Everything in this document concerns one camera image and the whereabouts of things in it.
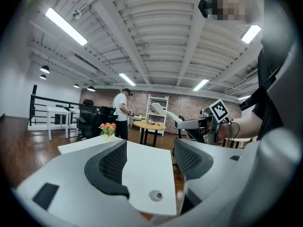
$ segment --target ceiling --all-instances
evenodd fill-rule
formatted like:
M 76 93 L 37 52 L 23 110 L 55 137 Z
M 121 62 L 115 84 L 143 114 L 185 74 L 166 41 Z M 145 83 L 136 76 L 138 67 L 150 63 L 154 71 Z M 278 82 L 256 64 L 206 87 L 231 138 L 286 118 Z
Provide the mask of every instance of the ceiling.
M 33 63 L 48 59 L 52 70 L 83 86 L 126 86 L 118 75 L 124 73 L 139 88 L 193 94 L 192 89 L 208 79 L 197 96 L 235 102 L 258 88 L 261 33 L 244 43 L 247 26 L 203 18 L 197 8 L 200 0 L 96 0 L 79 19 L 73 18 L 88 1 L 40 0 L 28 19 Z M 88 43 L 79 45 L 48 19 L 49 8 Z

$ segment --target black mesh panel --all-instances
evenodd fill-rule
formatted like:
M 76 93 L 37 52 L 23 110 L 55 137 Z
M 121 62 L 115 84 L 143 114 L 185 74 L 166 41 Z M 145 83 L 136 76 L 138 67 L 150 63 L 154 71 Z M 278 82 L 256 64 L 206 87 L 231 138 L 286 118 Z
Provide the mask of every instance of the black mesh panel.
M 106 178 L 122 184 L 122 171 L 126 162 L 127 150 L 124 144 L 100 160 L 99 170 Z
M 176 141 L 174 158 L 183 174 L 191 169 L 196 168 L 202 162 L 200 155 L 185 148 L 182 146 L 182 144 L 179 144 Z

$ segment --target fluorescent light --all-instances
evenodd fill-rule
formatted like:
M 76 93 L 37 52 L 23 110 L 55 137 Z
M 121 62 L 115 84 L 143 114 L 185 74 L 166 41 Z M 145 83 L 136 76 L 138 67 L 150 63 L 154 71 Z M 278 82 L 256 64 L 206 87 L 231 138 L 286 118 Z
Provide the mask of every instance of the fluorescent light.
M 249 98 L 251 95 L 238 98 L 238 100 Z
M 260 32 L 261 28 L 258 25 L 253 25 L 247 31 L 247 33 L 243 36 L 242 41 L 249 44 L 252 39 Z
M 199 89 L 200 89 L 201 87 L 203 87 L 207 82 L 208 82 L 207 79 L 204 79 L 203 81 L 201 81 L 201 82 L 199 83 L 199 85 L 195 87 L 194 91 L 199 90 Z
M 68 33 L 75 41 L 82 46 L 87 43 L 87 40 L 83 38 L 69 23 L 67 23 L 59 14 L 57 14 L 52 8 L 49 8 L 46 16 L 51 19 L 57 26 Z
M 122 77 L 125 81 L 127 81 L 130 85 L 136 86 L 124 73 L 119 74 L 120 77 Z

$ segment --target white desk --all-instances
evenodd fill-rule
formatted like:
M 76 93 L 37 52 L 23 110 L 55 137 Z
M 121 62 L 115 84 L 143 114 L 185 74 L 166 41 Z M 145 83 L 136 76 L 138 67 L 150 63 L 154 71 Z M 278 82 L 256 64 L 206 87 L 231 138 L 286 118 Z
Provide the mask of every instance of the white desk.
M 76 109 L 76 108 L 70 108 L 70 114 L 69 114 L 69 119 L 68 119 L 68 122 L 69 122 L 69 126 L 71 128 L 71 113 L 74 113 L 74 114 L 77 114 L 78 115 L 78 118 L 80 117 L 80 109 Z
M 59 146 L 61 154 L 66 154 L 99 144 L 103 137 Z M 154 215 L 154 224 L 177 214 L 175 182 L 170 151 L 127 142 L 127 163 L 122 174 L 122 184 L 130 193 L 129 203 L 139 212 Z M 149 193 L 158 190 L 163 199 L 153 202 Z
M 60 114 L 60 129 L 62 129 L 62 115 L 66 115 L 66 117 L 65 117 L 65 137 L 68 138 L 68 120 L 69 120 L 70 112 L 68 112 L 65 108 L 62 108 L 62 107 L 47 106 L 46 108 L 47 108 L 48 139 L 52 140 L 50 113 Z
M 132 128 L 134 120 L 141 121 L 141 117 L 139 117 L 139 116 L 128 117 L 127 125 L 129 125 L 129 121 L 130 121 L 130 125 L 131 125 L 131 128 Z

